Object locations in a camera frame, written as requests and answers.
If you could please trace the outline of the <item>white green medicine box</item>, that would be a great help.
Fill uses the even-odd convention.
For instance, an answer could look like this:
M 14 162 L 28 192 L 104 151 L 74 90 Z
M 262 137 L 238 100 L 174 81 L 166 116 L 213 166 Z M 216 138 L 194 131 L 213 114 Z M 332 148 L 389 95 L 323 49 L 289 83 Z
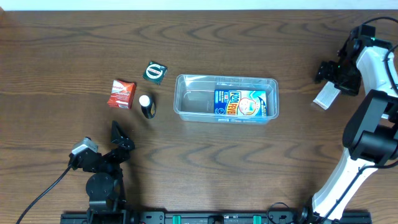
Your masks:
M 335 88 L 335 85 L 332 82 L 327 82 L 313 102 L 324 110 L 327 110 L 340 93 L 341 90 Z

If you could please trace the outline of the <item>red orange packet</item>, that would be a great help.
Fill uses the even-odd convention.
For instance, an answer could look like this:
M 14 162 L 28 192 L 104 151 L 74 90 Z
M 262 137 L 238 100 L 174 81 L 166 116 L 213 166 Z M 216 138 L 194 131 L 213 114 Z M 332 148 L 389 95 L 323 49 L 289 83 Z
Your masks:
M 113 108 L 131 109 L 135 91 L 136 84 L 134 82 L 114 80 L 107 104 Z

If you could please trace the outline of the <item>blue Kool Fever box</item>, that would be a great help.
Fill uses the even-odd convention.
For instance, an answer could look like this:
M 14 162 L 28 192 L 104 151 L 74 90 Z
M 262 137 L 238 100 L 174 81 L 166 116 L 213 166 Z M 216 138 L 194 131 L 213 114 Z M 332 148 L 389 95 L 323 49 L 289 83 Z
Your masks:
M 267 95 L 255 90 L 215 90 L 214 113 L 228 116 L 267 116 Z

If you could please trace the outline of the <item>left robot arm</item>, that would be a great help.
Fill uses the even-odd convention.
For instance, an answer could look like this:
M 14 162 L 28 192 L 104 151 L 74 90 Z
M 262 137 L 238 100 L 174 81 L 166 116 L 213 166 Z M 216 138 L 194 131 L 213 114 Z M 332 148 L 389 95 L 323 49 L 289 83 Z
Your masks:
M 135 144 L 117 121 L 112 122 L 111 143 L 116 148 L 102 155 L 98 152 L 98 145 L 85 137 L 73 146 L 69 155 L 68 165 L 72 169 L 93 174 L 86 183 L 86 193 L 89 209 L 95 213 L 116 213 L 126 204 L 120 164 L 131 158 L 130 152 L 135 149 Z

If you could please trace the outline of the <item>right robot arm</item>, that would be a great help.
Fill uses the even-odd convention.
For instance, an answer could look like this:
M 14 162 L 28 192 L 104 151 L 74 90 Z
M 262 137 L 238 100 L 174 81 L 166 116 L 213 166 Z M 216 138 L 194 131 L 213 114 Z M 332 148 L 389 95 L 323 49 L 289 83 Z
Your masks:
M 371 174 L 397 166 L 395 49 L 376 38 L 376 28 L 364 22 L 350 32 L 338 61 L 321 63 L 315 82 L 326 80 L 352 96 L 363 87 L 366 96 L 345 127 L 338 165 L 298 213 L 296 223 L 371 222 L 367 213 L 346 213 L 345 207 Z

